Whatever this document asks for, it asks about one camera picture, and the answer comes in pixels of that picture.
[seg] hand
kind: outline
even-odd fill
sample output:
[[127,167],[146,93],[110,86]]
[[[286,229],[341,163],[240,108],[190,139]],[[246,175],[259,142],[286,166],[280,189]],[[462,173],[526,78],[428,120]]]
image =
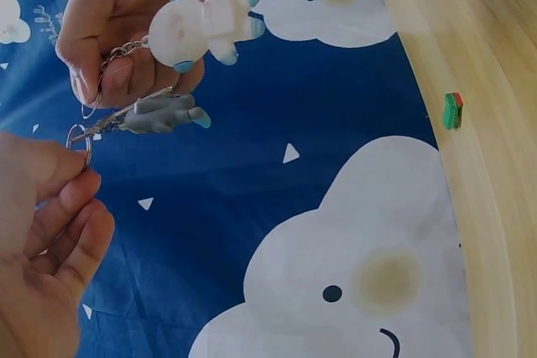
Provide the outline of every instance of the hand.
[[[141,39],[153,16],[168,1],[69,0],[56,51],[70,68],[71,85],[80,102],[92,106],[96,100],[103,55]],[[139,49],[107,67],[99,107],[123,107],[166,86],[187,94],[196,88],[203,73],[202,60],[180,77],[174,69],[154,60],[148,49]]]
[[[77,306],[114,219],[86,156],[0,134],[0,356],[72,358]],[[36,210],[36,205],[46,201]]]

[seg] keychain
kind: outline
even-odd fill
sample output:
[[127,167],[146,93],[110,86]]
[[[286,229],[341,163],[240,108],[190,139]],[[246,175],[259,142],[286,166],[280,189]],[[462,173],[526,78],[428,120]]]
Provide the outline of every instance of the keychain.
[[[146,36],[113,49],[102,63],[96,101],[87,115],[82,105],[82,118],[90,118],[101,103],[104,70],[113,60],[137,49],[149,49],[158,62],[180,74],[192,70],[207,51],[224,65],[234,65],[238,58],[235,43],[259,38],[264,33],[263,21],[249,16],[258,3],[259,0],[170,0],[155,14]],[[91,162],[93,137],[98,133],[171,132],[175,126],[190,122],[204,128],[211,125],[211,119],[195,105],[193,96],[177,96],[172,90],[167,87],[141,98],[90,128],[74,125],[67,135],[66,147],[85,141],[87,167]]]

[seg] wooden surface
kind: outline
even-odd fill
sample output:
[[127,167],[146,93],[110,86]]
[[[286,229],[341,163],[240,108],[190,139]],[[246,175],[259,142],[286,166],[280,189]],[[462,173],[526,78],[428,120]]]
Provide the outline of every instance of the wooden surface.
[[[537,0],[386,0],[451,188],[474,356],[537,357]],[[442,126],[444,94],[465,102]]]

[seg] small green block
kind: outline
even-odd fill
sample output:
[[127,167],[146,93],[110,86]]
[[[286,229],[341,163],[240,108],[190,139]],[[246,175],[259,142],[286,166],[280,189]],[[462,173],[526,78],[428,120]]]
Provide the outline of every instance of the small green block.
[[446,94],[444,109],[444,127],[447,130],[458,129],[461,126],[462,103],[456,93]]

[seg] robot figurine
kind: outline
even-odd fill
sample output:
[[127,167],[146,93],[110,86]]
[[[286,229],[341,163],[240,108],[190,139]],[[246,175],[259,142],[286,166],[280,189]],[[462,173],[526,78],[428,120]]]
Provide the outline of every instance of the robot figurine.
[[[147,46],[163,65],[183,74],[207,51],[224,65],[237,63],[235,42],[263,35],[265,24],[249,17],[259,0],[170,0],[154,16]],[[163,95],[139,100],[125,116],[122,130],[134,133],[171,132],[180,124],[194,122],[204,128],[211,119],[194,106],[192,96]]]
[[170,0],[149,26],[148,44],[163,65],[186,73],[209,50],[224,65],[234,65],[235,42],[259,38],[263,21],[248,14],[259,0]]

